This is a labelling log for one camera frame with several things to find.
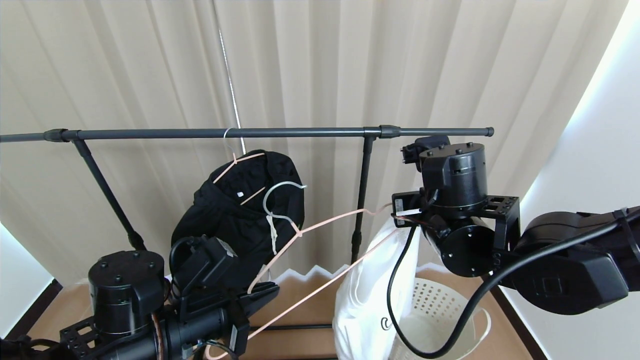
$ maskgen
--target garment rack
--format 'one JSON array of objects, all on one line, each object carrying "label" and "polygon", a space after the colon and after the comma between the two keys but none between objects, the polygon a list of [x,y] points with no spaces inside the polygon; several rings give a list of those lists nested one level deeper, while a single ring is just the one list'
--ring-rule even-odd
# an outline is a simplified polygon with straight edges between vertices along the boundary
[{"label": "garment rack", "polygon": [[[111,209],[124,227],[129,243],[136,250],[146,250],[142,237],[134,230],[129,219],[120,207],[118,200],[111,191],[109,184],[102,175],[85,140],[121,140],[121,139],[195,139],[195,138],[364,138],[362,147],[362,165],[360,168],[360,185],[358,187],[357,208],[364,208],[367,194],[367,180],[369,179],[369,165],[375,139],[389,139],[400,136],[492,136],[492,127],[480,128],[401,128],[393,125],[376,127],[273,127],[254,129],[117,129],[117,130],[68,130],[52,129],[44,133],[25,133],[14,135],[0,135],[0,143],[12,142],[57,142],[75,145],[78,153],[84,159],[89,171],[93,175]],[[356,214],[356,224],[351,235],[351,263],[358,259],[360,244],[362,243],[362,213]],[[308,325],[274,325],[266,330],[295,330],[295,329],[325,329],[331,324]]]}]

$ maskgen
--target hanger hook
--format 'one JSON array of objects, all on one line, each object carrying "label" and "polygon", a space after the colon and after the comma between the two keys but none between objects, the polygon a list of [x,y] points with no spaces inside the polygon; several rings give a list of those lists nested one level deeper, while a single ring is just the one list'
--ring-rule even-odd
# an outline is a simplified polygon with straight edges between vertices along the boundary
[{"label": "hanger hook", "polygon": [[267,199],[269,198],[269,195],[271,195],[271,192],[272,192],[273,190],[276,190],[276,188],[278,188],[279,186],[282,186],[282,185],[293,185],[293,186],[295,186],[295,187],[297,187],[297,188],[299,188],[299,189],[304,189],[304,188],[306,188],[306,187],[307,187],[306,185],[296,184],[296,183],[294,183],[293,181],[282,181],[281,183],[277,183],[276,185],[273,185],[273,186],[269,189],[269,191],[267,191],[267,193],[266,193],[266,194],[264,194],[264,199],[262,200],[262,207],[264,208],[264,212],[265,212],[265,213],[267,213],[267,215],[269,215],[269,216],[271,216],[271,217],[275,217],[275,218],[283,218],[283,219],[285,219],[285,220],[288,220],[289,222],[294,223],[294,222],[293,222],[293,220],[291,220],[288,216],[285,216],[285,215],[276,215],[276,214],[274,214],[274,213],[270,212],[270,210],[269,210],[269,209],[267,209]]},{"label": "hanger hook", "polygon": [[229,150],[231,150],[231,153],[233,154],[234,159],[235,159],[235,158],[236,158],[236,151],[234,150],[234,148],[233,148],[233,147],[231,147],[231,145],[229,145],[229,144],[227,143],[227,133],[228,133],[228,132],[229,132],[229,130],[231,130],[231,129],[235,129],[235,127],[230,127],[230,128],[228,128],[228,129],[225,131],[225,133],[222,135],[222,141],[225,143],[225,146],[226,146],[226,147],[228,147],[228,149],[229,149]]}]

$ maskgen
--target beige curtain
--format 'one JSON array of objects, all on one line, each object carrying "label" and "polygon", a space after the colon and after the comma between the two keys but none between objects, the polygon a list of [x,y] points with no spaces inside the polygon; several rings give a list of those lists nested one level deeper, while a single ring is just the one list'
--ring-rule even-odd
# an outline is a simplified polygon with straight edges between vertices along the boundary
[{"label": "beige curtain", "polygon": [[[2,1],[0,131],[494,126],[492,138],[452,141],[484,143],[490,191],[522,196],[626,3]],[[398,152],[412,140],[375,141],[367,208],[419,185]],[[230,156],[220,140],[89,145],[148,248],[164,256],[193,192]],[[293,159],[309,186],[307,225],[355,208],[362,139],[245,145]],[[3,144],[0,161],[0,220],[62,283],[128,248],[72,145]],[[363,247],[384,218],[365,216]],[[306,234],[278,272],[348,262],[354,221]]]}]

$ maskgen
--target laundry basket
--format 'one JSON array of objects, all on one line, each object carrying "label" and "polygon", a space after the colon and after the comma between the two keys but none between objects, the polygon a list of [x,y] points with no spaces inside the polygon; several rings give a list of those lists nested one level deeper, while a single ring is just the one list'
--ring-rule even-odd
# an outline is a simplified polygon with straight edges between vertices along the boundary
[{"label": "laundry basket", "polygon": [[[467,299],[448,286],[416,278],[413,288],[413,308],[411,313],[402,318],[398,325],[414,347],[421,351],[434,352],[447,341],[466,305]],[[477,336],[474,318],[479,313],[486,316],[486,328],[484,331],[479,331],[481,335]],[[469,355],[489,334],[490,329],[491,317],[489,313],[485,309],[477,307],[456,344],[439,359],[457,360]],[[416,360],[421,358],[411,352],[396,335],[389,359]]]}]

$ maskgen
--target wooden floor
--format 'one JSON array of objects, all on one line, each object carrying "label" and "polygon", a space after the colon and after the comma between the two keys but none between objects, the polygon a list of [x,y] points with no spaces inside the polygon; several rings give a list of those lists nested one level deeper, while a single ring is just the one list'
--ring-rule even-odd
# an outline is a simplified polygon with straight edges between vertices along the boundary
[{"label": "wooden floor", "polygon": [[[469,297],[479,286],[480,279],[467,279],[434,270],[425,270],[418,276],[445,284]],[[256,313],[250,320],[252,325],[261,325],[291,304],[316,289],[327,278],[311,275],[306,281],[290,277],[280,283],[278,298]],[[331,285],[299,308],[283,317],[275,325],[300,323],[331,323],[335,292],[340,281]],[[492,318],[492,329],[486,339],[465,359],[469,360],[519,360],[531,359],[520,338],[496,303],[487,294],[480,302]],[[80,284],[63,289],[37,321],[29,335],[32,338],[59,340],[58,331],[91,315],[88,286]],[[244,360],[306,359],[335,357],[333,332],[331,329],[268,331],[249,341]]]}]

